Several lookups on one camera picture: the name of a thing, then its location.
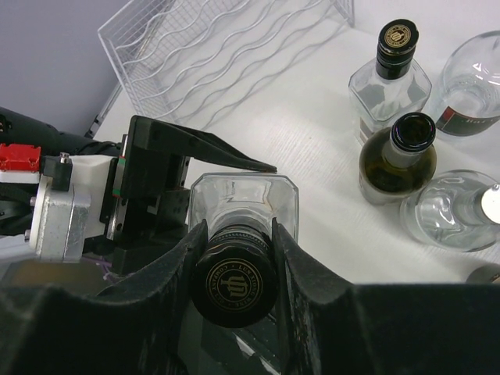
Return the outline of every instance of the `red and black label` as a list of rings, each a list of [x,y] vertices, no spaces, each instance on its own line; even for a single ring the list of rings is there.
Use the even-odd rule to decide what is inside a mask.
[[[476,119],[474,117],[464,116],[456,112],[453,108],[447,107],[436,122],[436,128],[446,134],[455,135],[457,137],[467,137],[485,131],[499,120],[500,116],[489,117],[487,119]]]

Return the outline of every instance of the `gray wall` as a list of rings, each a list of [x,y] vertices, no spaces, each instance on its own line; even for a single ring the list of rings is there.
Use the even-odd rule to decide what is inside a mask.
[[[83,134],[117,85],[97,29],[127,0],[0,0],[0,106]]]

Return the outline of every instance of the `white bottle cap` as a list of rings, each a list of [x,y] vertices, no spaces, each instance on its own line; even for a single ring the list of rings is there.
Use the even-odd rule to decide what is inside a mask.
[[[487,189],[481,197],[484,215],[496,224],[500,224],[500,184]]]

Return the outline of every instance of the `wire rack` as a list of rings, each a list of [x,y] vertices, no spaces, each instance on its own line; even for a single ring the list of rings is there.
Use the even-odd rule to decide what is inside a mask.
[[[230,96],[294,35],[335,19],[339,27],[354,25],[353,0],[131,0],[98,35],[138,114],[206,129],[244,98],[211,105],[208,120],[196,114]],[[263,78],[253,77],[247,94]]]

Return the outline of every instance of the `dark bottle opening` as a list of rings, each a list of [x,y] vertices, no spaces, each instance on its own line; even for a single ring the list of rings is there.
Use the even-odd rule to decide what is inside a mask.
[[[198,311],[210,322],[241,328],[264,318],[277,298],[277,275],[270,239],[247,225],[215,233],[198,261],[190,292]]]
[[[407,113],[392,126],[391,139],[405,152],[421,152],[429,148],[436,138],[436,125],[426,114]]]
[[[419,31],[410,20],[394,20],[380,31],[377,46],[377,73],[386,80],[403,77],[419,40]]]

